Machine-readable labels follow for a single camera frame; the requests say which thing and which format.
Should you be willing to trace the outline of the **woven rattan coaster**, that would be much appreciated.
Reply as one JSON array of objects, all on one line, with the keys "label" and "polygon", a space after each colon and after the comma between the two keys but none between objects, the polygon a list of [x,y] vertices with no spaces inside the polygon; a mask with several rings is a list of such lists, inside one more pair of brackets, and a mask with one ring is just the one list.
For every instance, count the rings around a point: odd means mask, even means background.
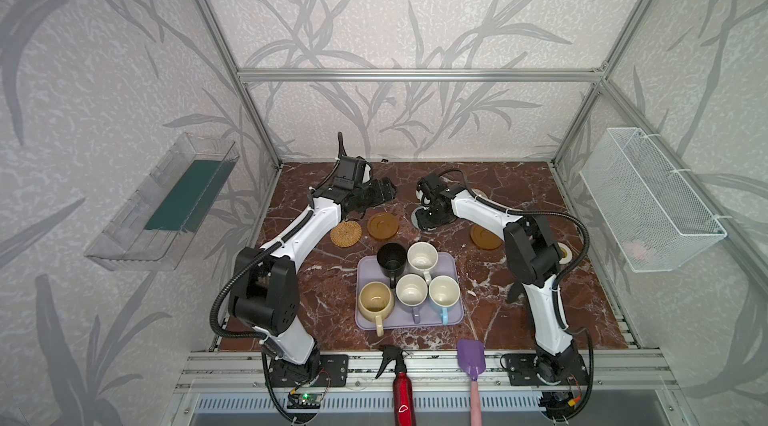
[{"label": "woven rattan coaster", "polygon": [[331,242],[339,248],[349,248],[362,238],[362,227],[355,221],[344,221],[330,231]]}]

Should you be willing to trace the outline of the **black cup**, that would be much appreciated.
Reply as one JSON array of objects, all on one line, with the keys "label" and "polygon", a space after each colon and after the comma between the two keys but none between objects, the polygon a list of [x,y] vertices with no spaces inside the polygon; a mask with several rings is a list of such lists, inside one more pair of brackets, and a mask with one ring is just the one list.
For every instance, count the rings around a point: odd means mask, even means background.
[{"label": "black cup", "polygon": [[378,250],[376,259],[382,273],[388,280],[389,287],[394,289],[399,278],[404,274],[407,250],[399,243],[387,243]]}]

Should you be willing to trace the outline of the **blue woven coaster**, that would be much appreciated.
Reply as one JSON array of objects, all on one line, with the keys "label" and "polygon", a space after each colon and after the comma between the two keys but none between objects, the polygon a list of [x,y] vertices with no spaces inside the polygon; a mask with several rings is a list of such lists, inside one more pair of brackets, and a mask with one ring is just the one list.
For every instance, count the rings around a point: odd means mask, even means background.
[{"label": "blue woven coaster", "polygon": [[412,225],[413,225],[413,226],[414,226],[416,229],[420,229],[420,226],[419,226],[419,223],[418,223],[418,219],[417,219],[417,217],[416,217],[416,213],[417,213],[417,210],[418,210],[418,208],[417,208],[417,209],[414,209],[414,210],[411,212],[411,215],[410,215],[410,220],[411,220],[411,223],[412,223]]}]

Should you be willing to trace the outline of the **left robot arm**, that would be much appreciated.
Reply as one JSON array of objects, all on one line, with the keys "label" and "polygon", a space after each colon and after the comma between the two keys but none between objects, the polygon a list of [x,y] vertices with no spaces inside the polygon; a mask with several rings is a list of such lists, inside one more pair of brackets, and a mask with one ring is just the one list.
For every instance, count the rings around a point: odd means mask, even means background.
[{"label": "left robot arm", "polygon": [[298,271],[315,246],[351,213],[396,197],[387,178],[375,179],[371,164],[347,154],[343,135],[331,172],[308,192],[308,206],[279,235],[260,248],[243,248],[233,277],[213,301],[209,325],[224,339],[257,339],[264,360],[288,384],[308,384],[321,371],[316,340],[299,317]]}]

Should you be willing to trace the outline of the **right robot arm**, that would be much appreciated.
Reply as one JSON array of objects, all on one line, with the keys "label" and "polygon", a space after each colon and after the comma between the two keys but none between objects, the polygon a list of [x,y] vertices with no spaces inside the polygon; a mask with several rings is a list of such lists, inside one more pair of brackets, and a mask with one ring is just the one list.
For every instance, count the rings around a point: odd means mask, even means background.
[{"label": "right robot arm", "polygon": [[[524,294],[532,315],[537,375],[546,384],[563,382],[582,361],[565,317],[560,283],[587,256],[588,229],[567,213],[517,210],[483,198],[469,187],[466,177],[460,184],[450,185],[443,177],[451,172],[432,173],[417,183],[421,203],[414,211],[417,227],[429,232],[463,219],[503,241],[507,268],[516,279],[509,299],[514,301]],[[583,247],[566,267],[560,265],[563,255],[547,220],[549,216],[570,221],[581,235]]]}]

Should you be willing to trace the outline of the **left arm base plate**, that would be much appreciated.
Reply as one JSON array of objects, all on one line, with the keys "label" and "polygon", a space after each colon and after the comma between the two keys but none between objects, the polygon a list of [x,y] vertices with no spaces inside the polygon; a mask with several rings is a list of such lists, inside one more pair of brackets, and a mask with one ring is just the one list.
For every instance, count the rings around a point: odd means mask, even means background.
[{"label": "left arm base plate", "polygon": [[267,372],[273,387],[345,387],[350,357],[345,354],[313,354],[304,365],[271,359]]}]

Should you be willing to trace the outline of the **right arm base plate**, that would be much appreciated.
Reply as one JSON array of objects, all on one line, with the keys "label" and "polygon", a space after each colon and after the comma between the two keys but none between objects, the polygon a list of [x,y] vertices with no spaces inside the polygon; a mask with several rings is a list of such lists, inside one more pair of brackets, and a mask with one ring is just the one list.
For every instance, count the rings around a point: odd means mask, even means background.
[{"label": "right arm base plate", "polygon": [[586,386],[589,382],[589,370],[581,356],[561,364],[536,353],[508,353],[500,362],[511,386],[567,387],[575,383]]}]

